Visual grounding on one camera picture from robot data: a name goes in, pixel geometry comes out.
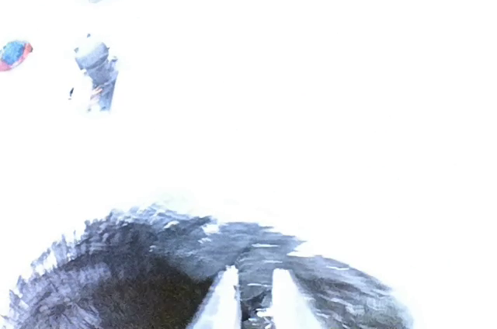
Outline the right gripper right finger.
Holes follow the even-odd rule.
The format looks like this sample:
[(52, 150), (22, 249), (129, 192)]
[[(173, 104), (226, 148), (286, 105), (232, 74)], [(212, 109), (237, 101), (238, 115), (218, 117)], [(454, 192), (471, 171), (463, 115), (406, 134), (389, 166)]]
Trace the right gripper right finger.
[(271, 312), (276, 328), (321, 328), (321, 323), (312, 313), (292, 275), (284, 269), (278, 268), (273, 271)]

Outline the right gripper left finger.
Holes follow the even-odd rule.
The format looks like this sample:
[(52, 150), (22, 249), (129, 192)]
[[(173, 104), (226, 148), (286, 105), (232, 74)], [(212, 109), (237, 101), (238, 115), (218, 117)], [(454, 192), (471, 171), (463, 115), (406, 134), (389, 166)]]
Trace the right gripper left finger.
[(235, 266), (227, 266), (219, 272), (188, 328), (240, 329), (242, 309), (238, 283)]

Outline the black plastic trash bag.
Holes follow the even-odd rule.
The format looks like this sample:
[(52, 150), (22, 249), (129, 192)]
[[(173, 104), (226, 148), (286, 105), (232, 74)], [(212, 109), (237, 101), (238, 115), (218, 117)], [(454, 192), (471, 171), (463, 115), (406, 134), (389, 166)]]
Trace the black plastic trash bag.
[(392, 289), (347, 264), (298, 256), (301, 240), (249, 222), (217, 223), (155, 206), (89, 220), (32, 262), (9, 293), (3, 328), (188, 328), (208, 319), (235, 272), (237, 328), (274, 328), (284, 270), (323, 328), (410, 328)]

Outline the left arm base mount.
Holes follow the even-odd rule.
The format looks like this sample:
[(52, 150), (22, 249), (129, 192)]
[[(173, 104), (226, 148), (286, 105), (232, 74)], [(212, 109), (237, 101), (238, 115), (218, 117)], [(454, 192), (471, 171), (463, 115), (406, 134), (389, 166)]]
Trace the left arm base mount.
[(88, 33), (74, 49), (78, 67), (68, 99), (84, 113), (108, 112), (119, 74), (117, 58), (98, 37)]

